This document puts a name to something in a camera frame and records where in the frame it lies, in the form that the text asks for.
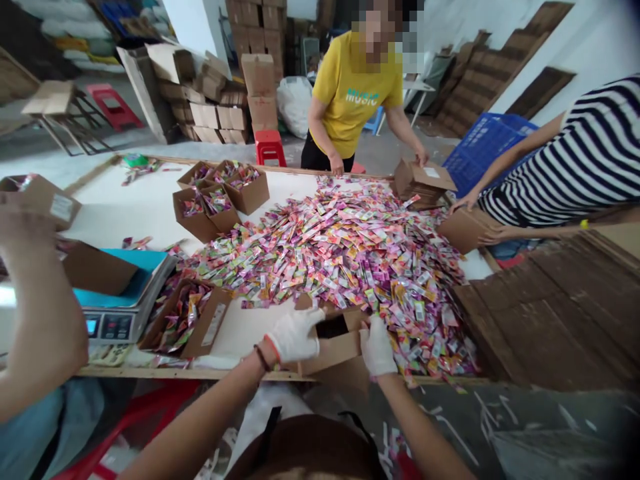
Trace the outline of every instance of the yellow t-shirt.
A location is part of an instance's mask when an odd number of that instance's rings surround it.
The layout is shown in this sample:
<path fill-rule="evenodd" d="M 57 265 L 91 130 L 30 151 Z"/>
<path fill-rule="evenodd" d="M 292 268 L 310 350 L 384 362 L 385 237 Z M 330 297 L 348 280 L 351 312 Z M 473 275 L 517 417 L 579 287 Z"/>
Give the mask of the yellow t-shirt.
<path fill-rule="evenodd" d="M 389 46 L 386 62 L 367 65 L 359 52 L 357 36 L 348 31 L 333 39 L 313 88 L 313 96 L 328 105 L 322 123 L 344 159 L 355 153 L 362 127 L 379 106 L 403 104 L 402 68 L 396 62 L 393 45 Z"/>

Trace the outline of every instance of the person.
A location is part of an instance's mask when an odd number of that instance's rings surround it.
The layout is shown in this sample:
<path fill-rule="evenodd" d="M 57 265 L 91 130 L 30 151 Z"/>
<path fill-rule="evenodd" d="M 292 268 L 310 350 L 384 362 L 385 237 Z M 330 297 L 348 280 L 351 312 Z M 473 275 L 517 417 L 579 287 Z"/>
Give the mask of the person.
<path fill-rule="evenodd" d="M 53 222 L 20 193 L 0 193 L 0 257 L 16 297 L 16 328 L 0 371 L 0 471 L 49 479 L 120 419 L 135 382 L 71 378 L 87 362 L 85 318 L 55 250 Z"/>
<path fill-rule="evenodd" d="M 536 149 L 530 160 L 487 189 Z M 477 204 L 503 224 L 480 238 L 481 243 L 514 250 L 522 239 L 578 231 L 584 223 L 566 224 L 638 199 L 640 75 L 632 75 L 582 95 L 566 112 L 504 152 L 449 212 Z"/>
<path fill-rule="evenodd" d="M 119 478 L 194 478 L 234 417 L 247 407 L 266 372 L 276 363 L 318 356 L 322 340 L 309 338 L 309 333 L 324 318 L 320 309 L 294 311 L 280 318 L 236 368 L 174 419 Z M 376 315 L 370 320 L 370 329 L 363 325 L 360 331 L 364 362 L 388 400 L 417 468 L 430 479 L 474 478 L 398 375 L 383 320 Z M 314 474 L 323 478 L 386 478 L 377 449 L 364 428 L 351 429 L 334 419 L 294 408 L 301 415 L 283 415 L 280 420 L 281 412 L 274 408 L 261 425 L 261 435 L 248 445 L 240 445 L 247 424 L 255 427 L 255 416 L 245 414 L 226 478 L 315 478 Z"/>
<path fill-rule="evenodd" d="M 304 169 L 350 172 L 365 123 L 382 106 L 393 134 L 424 164 L 429 152 L 405 115 L 402 65 L 393 45 L 402 24 L 394 0 L 368 0 L 364 21 L 333 39 L 322 60 L 309 108 L 309 132 L 302 150 Z"/>

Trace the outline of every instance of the gloved hand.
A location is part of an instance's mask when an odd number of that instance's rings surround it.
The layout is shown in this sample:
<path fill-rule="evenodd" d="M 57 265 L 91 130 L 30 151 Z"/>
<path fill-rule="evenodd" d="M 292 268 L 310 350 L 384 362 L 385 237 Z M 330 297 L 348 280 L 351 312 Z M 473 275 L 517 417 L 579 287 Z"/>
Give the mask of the gloved hand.
<path fill-rule="evenodd" d="M 324 310 L 294 310 L 280 318 L 265 339 L 273 344 L 278 362 L 287 363 L 317 357 L 320 354 L 318 338 L 309 338 L 309 332 L 325 319 Z"/>
<path fill-rule="evenodd" d="M 378 315 L 372 315 L 370 320 L 371 328 L 360 330 L 360 348 L 369 373 L 374 377 L 398 373 L 385 322 Z"/>

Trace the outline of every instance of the hand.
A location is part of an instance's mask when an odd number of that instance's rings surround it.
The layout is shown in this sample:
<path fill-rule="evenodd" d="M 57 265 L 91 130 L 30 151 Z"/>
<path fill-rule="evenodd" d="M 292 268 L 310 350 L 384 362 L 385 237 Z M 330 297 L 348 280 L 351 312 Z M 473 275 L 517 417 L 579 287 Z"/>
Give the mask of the hand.
<path fill-rule="evenodd" d="M 478 242 L 480 245 L 497 245 L 507 240 L 527 238 L 529 233 L 529 229 L 503 225 L 502 227 L 494 227 L 490 232 L 478 237 Z"/>
<path fill-rule="evenodd" d="M 329 157 L 331 163 L 331 172 L 336 177 L 339 177 L 345 172 L 345 163 L 342 161 L 340 155 L 332 155 Z"/>
<path fill-rule="evenodd" d="M 26 206 L 22 193 L 0 192 L 0 247 L 53 246 L 53 219 Z"/>
<path fill-rule="evenodd" d="M 372 315 L 370 320 L 370 329 L 364 322 L 360 329 L 360 349 L 370 374 L 379 377 L 386 373 L 398 373 L 384 321 L 378 315 Z"/>
<path fill-rule="evenodd" d="M 462 207 L 463 205 L 467 206 L 467 211 L 471 211 L 473 206 L 476 204 L 476 202 L 478 202 L 478 196 L 480 196 L 479 192 L 476 192 L 476 190 L 471 190 L 468 194 L 466 194 L 464 197 L 462 197 L 460 200 L 458 200 L 456 203 L 454 203 L 451 206 L 451 208 L 449 209 L 448 215 L 451 215 L 453 212 L 458 210 L 458 208 Z"/>
<path fill-rule="evenodd" d="M 324 310 L 294 310 L 280 318 L 265 339 L 273 344 L 280 363 L 317 357 L 320 342 L 318 338 L 309 338 L 309 332 L 324 319 Z"/>
<path fill-rule="evenodd" d="M 421 167 L 424 167 L 430 158 L 429 150 L 426 150 L 422 145 L 415 151 L 415 162 Z"/>

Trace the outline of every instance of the table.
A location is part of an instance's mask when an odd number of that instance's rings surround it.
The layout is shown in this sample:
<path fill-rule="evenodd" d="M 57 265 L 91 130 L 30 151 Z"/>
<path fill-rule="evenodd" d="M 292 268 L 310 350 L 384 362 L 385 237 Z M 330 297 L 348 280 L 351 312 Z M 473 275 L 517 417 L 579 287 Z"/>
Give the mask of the table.
<path fill-rule="evenodd" d="M 71 113 L 75 107 L 79 113 Z M 107 150 L 113 151 L 110 146 L 97 138 L 90 130 L 86 129 L 76 119 L 84 118 L 90 129 L 98 128 L 100 124 L 93 118 L 94 115 L 102 118 L 109 124 L 105 116 L 96 109 L 86 98 L 82 90 L 78 90 L 72 81 L 47 80 L 42 82 L 38 91 L 30 98 L 22 109 L 22 114 L 40 122 L 42 127 L 50 134 L 51 138 L 68 156 L 72 157 L 69 148 L 54 130 L 54 126 L 60 126 L 66 131 L 74 143 L 86 154 L 99 151 L 91 144 L 92 141 L 100 143 Z"/>
<path fill-rule="evenodd" d="M 196 163 L 196 160 L 154 157 L 176 165 L 165 168 L 182 167 L 181 171 L 160 171 L 146 175 L 127 187 L 121 187 L 125 176 L 122 168 L 113 166 L 120 156 L 116 155 L 108 163 L 98 166 L 86 178 L 70 186 L 66 193 L 82 202 L 73 226 L 64 232 L 65 236 L 80 239 L 100 248 L 120 248 L 124 237 L 141 239 L 153 236 L 150 248 L 163 248 L 178 240 L 187 239 L 183 249 L 193 253 L 201 243 L 184 230 L 174 218 L 171 194 L 178 191 L 176 180 Z M 274 204 L 283 204 L 287 198 L 304 198 L 317 189 L 316 173 L 308 170 L 260 167 L 267 172 L 271 198 L 252 215 L 239 212 L 242 221 L 256 221 Z M 354 177 L 381 178 L 374 175 L 353 175 Z M 344 190 L 358 189 L 358 183 L 344 184 Z M 477 252 L 468 256 L 462 265 L 470 278 L 484 278 L 492 274 L 487 262 Z M 121 367 L 82 368 L 80 375 L 96 377 L 137 377 L 137 378 L 186 378 L 220 379 L 234 368 L 240 359 L 251 351 L 282 315 L 293 310 L 293 300 L 282 305 L 272 305 L 266 310 L 242 310 L 238 299 L 231 302 L 222 322 L 211 353 L 194 360 L 191 369 L 154 369 L 148 363 L 154 354 L 141 352 L 137 348 L 129 353 Z M 272 372 L 266 380 L 302 381 L 308 380 L 296 373 Z M 486 382 L 486 379 L 461 379 L 466 383 Z M 420 384 L 440 383 L 430 377 L 416 377 Z"/>
<path fill-rule="evenodd" d="M 418 108 L 416 109 L 415 113 L 413 114 L 413 118 L 411 119 L 411 128 L 413 128 L 413 124 L 415 123 L 416 118 L 418 118 L 418 114 L 420 112 L 420 109 L 422 108 L 422 104 L 425 101 L 427 92 L 435 91 L 435 88 L 427 85 L 423 81 L 402 80 L 402 90 L 406 90 L 406 92 L 410 92 L 411 90 L 418 90 L 422 92 L 422 97 L 420 98 L 420 102 L 418 103 Z M 385 122 L 385 118 L 387 118 L 386 113 L 382 116 L 380 125 L 378 125 L 378 130 L 376 130 L 375 132 L 376 135 L 380 135 L 380 128 L 382 128 L 382 125 Z"/>

